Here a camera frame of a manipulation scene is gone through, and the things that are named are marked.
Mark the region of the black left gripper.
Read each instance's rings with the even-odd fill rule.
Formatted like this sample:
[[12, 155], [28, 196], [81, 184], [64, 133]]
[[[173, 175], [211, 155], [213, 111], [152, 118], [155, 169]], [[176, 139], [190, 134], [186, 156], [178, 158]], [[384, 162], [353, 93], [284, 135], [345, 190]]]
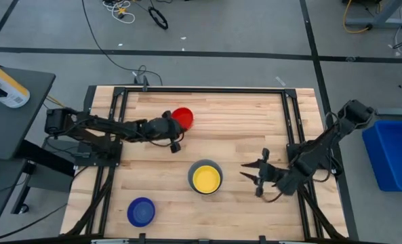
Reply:
[[176, 153], [181, 149], [178, 138], [186, 132], [181, 122], [172, 118], [169, 110], [165, 111], [161, 117], [147, 121], [143, 126], [142, 132], [147, 142], [157, 140], [170, 140], [169, 146], [172, 153]]

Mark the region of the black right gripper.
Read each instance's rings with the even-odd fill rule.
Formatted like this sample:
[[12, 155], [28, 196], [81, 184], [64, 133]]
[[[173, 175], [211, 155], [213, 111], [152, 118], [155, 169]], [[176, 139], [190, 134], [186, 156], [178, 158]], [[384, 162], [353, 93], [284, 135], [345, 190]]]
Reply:
[[249, 178], [257, 187], [256, 187], [256, 196], [262, 197], [264, 194], [264, 183], [265, 182], [277, 182], [281, 175], [281, 169], [278, 167], [272, 166], [268, 163], [270, 151], [267, 148], [262, 149], [262, 158], [258, 159], [252, 163], [244, 163], [242, 167], [250, 167], [250, 168], [258, 168], [258, 176], [254, 176], [251, 174], [247, 174], [241, 172], [241, 175]]

